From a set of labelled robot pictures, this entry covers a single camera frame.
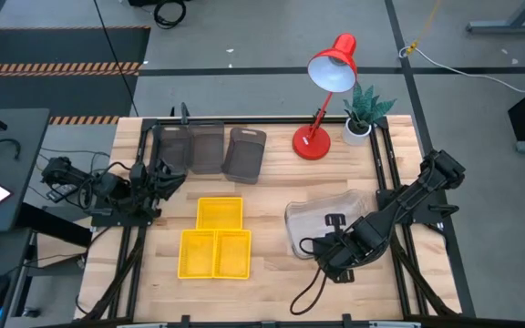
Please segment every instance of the green leaves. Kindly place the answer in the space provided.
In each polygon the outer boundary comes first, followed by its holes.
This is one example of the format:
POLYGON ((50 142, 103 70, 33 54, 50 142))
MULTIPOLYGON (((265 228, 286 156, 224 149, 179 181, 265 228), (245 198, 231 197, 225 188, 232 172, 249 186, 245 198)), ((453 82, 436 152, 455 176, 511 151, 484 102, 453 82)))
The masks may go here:
POLYGON ((396 99, 394 99, 378 103, 380 96, 373 97, 373 95, 374 86, 370 86, 363 93, 362 87, 356 82, 352 106, 347 100, 344 100, 344 105, 347 108, 345 112, 354 121, 355 125, 364 127, 373 123, 375 120, 383 117, 396 102, 396 99))

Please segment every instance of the yellow cable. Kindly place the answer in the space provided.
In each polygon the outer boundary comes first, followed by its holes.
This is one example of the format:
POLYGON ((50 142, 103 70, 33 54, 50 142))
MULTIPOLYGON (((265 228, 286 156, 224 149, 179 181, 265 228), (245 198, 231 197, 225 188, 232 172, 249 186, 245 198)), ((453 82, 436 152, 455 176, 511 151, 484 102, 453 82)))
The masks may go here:
POLYGON ((418 42, 420 42, 420 39, 427 34, 428 30, 430 29, 431 24, 433 23, 433 19, 435 18, 435 15, 437 14, 437 10, 440 4, 441 4, 441 0, 437 0, 435 2, 435 6, 433 7, 433 11, 428 16, 428 20, 427 20, 427 23, 425 24, 425 27, 423 27, 417 39, 412 44, 410 44, 410 47, 407 49, 407 56, 410 55, 415 50, 415 48, 418 46, 418 42))

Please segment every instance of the lamp base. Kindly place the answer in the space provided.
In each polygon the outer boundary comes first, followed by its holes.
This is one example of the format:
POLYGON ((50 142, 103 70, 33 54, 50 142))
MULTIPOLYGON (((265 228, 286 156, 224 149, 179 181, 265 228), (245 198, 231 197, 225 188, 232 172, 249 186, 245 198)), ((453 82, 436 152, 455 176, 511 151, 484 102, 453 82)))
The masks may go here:
POLYGON ((311 126, 297 129, 293 136, 293 150, 303 159, 320 159, 327 154, 332 141, 322 128, 317 128, 314 138, 309 139, 307 135, 310 130, 311 126))

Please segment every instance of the wooden tabletop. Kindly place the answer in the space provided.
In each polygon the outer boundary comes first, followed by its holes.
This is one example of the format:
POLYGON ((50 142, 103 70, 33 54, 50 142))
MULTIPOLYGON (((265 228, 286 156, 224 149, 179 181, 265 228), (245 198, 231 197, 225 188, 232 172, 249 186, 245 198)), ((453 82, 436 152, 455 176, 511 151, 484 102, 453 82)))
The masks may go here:
MULTIPOLYGON (((128 166, 134 163, 141 120, 122 118, 118 122, 111 161, 128 166)), ((388 122, 400 178, 403 183, 412 183, 420 172, 422 157, 411 117, 389 116, 388 122)), ((232 127, 226 126, 226 141, 232 127)), ((361 191, 367 209, 376 210, 376 169, 369 140, 364 146, 347 146, 342 141, 341 124, 324 124, 332 139, 330 152, 323 159, 308 161, 292 151, 292 137, 298 126, 241 127, 267 133, 258 184, 229 182, 222 174, 190 174, 169 201, 160 203, 162 216, 148 229, 145 242, 135 322, 179 322, 183 314, 190 315, 193 322, 338 321, 342 313, 351 313, 354 320, 402 318, 390 251, 378 261, 355 269, 353 283, 334 284, 328 280, 323 296, 309 313, 289 313, 291 301, 311 282, 317 264, 293 255, 285 228, 285 207, 291 201, 315 200, 356 189, 361 191), (198 198, 220 196, 243 197, 244 229, 252 231, 251 276, 245 281, 180 280, 177 268, 181 231, 195 228, 198 198)), ((380 152, 386 154, 382 135, 379 131, 377 135, 380 152)), ((113 172, 123 176, 126 173, 120 168, 113 172)), ((385 173, 387 185, 392 186, 387 163, 385 173)), ((443 238, 420 225, 412 231, 424 277, 450 308, 459 311, 443 238)), ((121 232, 121 228, 112 228, 88 254, 79 297, 85 310, 94 305, 114 277, 121 232)), ((411 308, 416 309, 413 284, 405 275, 411 308)), ((129 282, 125 286, 119 315, 124 314, 129 282)), ((319 283, 300 300, 297 309, 306 307, 318 288, 319 283)), ((77 310, 75 316, 82 314, 77 310)))

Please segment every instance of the concrete floor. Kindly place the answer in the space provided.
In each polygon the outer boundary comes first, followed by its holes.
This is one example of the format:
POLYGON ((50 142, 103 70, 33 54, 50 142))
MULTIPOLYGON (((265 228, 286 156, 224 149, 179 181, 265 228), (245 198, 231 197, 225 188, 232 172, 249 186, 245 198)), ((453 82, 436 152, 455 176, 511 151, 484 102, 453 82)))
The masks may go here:
MULTIPOLYGON (((150 14, 126 1, 98 2, 107 25, 154 26, 150 14)), ((443 1, 419 47, 454 67, 525 67, 525 36, 471 36, 464 30, 471 20, 505 19, 522 2, 443 1)), ((418 35, 433 4, 434 0, 394 0, 407 43, 418 35)), ((302 67, 341 32, 357 37, 359 66, 399 67, 382 1, 193 0, 187 6, 180 26, 168 31, 152 28, 145 69, 302 67)), ((0 26, 98 25, 90 0, 7 0, 0 14, 0 26)), ((418 55, 410 57, 410 63, 430 67, 418 55)), ((525 75, 499 78, 525 87, 525 75)), ((468 77, 415 79, 433 145, 467 168, 465 182, 448 194, 448 200, 461 208, 453 220, 475 311, 483 318, 525 320, 525 154, 515 151, 507 118, 507 110, 524 95, 468 77)), ((398 98, 392 113, 413 114, 402 75, 361 75, 359 80, 374 84, 382 97, 398 98)), ((342 113, 342 99, 349 96, 337 95, 328 111, 342 113)), ((135 102, 141 116, 167 115, 181 101, 194 116, 289 115, 313 112, 323 97, 305 75, 140 77, 135 102)), ((53 126, 45 146, 109 152, 114 133, 114 127, 53 126)), ((89 155, 70 157, 79 167, 89 165, 89 155)), ((106 163, 99 158, 97 167, 106 163)), ((37 177, 32 186, 40 190, 37 177)), ((32 191, 27 201, 44 203, 32 191)), ((28 305, 48 310, 41 318, 14 319, 9 326, 71 319, 80 279, 53 279, 70 287, 51 297, 49 282, 38 279, 28 305)))

